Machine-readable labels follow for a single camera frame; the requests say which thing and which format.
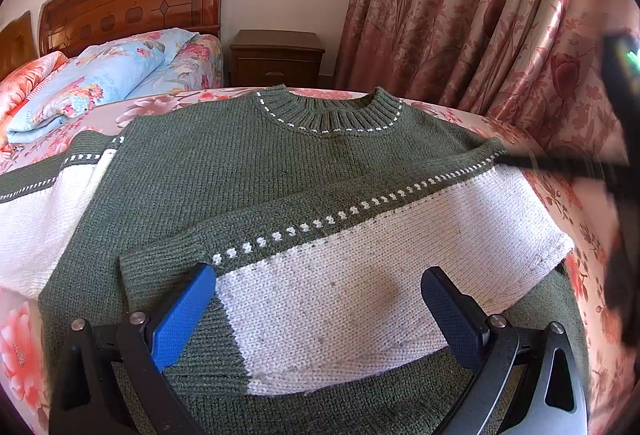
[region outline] drawer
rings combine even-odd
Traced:
[[[233,85],[265,87],[284,83],[290,87],[315,87],[318,63],[313,60],[236,58]]]

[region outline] pink floral bed sheet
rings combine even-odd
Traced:
[[[17,148],[0,161],[0,173],[15,170],[66,150],[83,130],[117,134],[136,116],[165,114],[202,101],[237,97],[258,88],[208,89],[175,92],[130,99],[94,108],[39,141]],[[331,99],[360,97],[359,92],[292,89],[304,96]],[[481,136],[498,137],[510,152],[542,148],[528,134],[491,118],[412,100],[405,102],[439,119],[464,126]],[[633,385],[634,355],[620,346],[620,322],[604,304],[606,260],[617,232],[615,211],[593,187],[569,184],[565,179],[524,171],[558,226],[575,242],[567,257],[567,269],[582,313],[590,355],[590,435],[599,435],[616,408],[623,404]],[[608,212],[603,214],[603,205]],[[0,386],[34,433],[47,433],[50,390],[42,363],[41,320],[35,301],[0,288]]]

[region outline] blue gripper pad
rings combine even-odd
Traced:
[[[458,364],[478,373],[489,339],[482,308],[473,298],[462,294],[439,267],[430,267],[422,273],[420,292]]]
[[[180,357],[202,314],[216,292],[216,273],[204,263],[152,333],[151,358],[158,371]]]

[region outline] white knit fabric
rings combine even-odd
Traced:
[[[495,313],[540,282],[572,246],[518,170],[493,168],[222,275],[216,294],[249,391],[311,391],[445,346],[420,296],[427,267],[441,266]]]
[[[37,298],[56,268],[116,150],[68,166],[52,186],[0,203],[0,287]]]

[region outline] nightstand top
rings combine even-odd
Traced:
[[[242,29],[231,42],[231,49],[297,49],[324,52],[314,32],[293,30]]]

